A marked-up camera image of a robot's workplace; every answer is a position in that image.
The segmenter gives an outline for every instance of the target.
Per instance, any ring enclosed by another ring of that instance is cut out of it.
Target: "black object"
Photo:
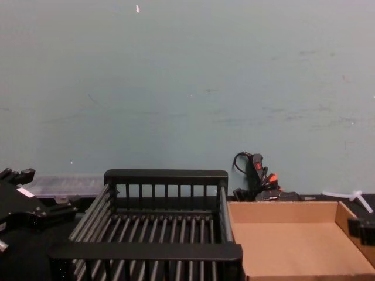
[[[348,219],[349,235],[361,239],[361,244],[375,246],[375,221]]]
[[[302,201],[297,192],[283,192],[279,189],[266,190],[258,193],[256,201]]]
[[[237,159],[239,157],[244,157],[247,160],[245,170],[242,170],[237,165]],[[262,161],[263,156],[259,153],[250,154],[248,152],[240,152],[234,157],[233,166],[246,175],[248,183],[247,193],[235,190],[234,196],[236,198],[246,196],[247,200],[244,201],[255,201],[257,194],[263,191],[278,190],[280,188],[275,174],[267,176],[268,167],[264,167]]]
[[[17,184],[33,180],[35,170],[21,173],[5,169],[0,172],[0,233],[19,227],[44,229],[52,224],[74,219],[76,208],[70,203],[47,207]]]
[[[220,170],[107,171],[103,191],[69,241],[49,250],[53,280],[241,280],[227,182]],[[156,189],[165,195],[156,197]]]

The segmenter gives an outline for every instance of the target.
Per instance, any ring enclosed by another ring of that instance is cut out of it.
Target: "cardboard tray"
[[[342,202],[230,202],[250,281],[375,280],[375,247],[349,236]]]

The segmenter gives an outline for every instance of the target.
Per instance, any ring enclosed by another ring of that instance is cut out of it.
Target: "black plastic basket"
[[[107,171],[69,240],[49,249],[52,279],[241,280],[227,183],[221,170]],[[209,196],[212,187],[216,195]],[[157,197],[160,188],[164,196]]]

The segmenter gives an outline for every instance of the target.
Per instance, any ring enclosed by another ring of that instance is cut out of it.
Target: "painted wall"
[[[374,13],[372,0],[0,0],[0,167],[231,172],[247,150],[287,190],[374,191]]]

